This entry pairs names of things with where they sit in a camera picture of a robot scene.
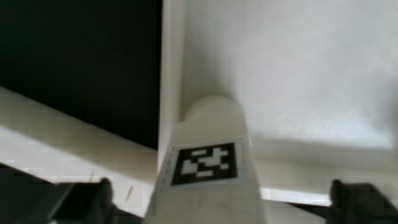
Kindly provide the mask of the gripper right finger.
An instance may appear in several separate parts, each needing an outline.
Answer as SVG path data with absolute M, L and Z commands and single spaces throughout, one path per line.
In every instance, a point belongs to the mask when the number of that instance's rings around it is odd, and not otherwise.
M 398 224 L 398 208 L 369 183 L 332 181 L 327 224 Z

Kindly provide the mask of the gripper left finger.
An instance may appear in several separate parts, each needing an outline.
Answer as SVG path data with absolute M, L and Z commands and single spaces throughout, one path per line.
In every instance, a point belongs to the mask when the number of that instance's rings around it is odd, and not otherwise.
M 23 224 L 113 224 L 112 184 L 60 183 L 23 221 Z

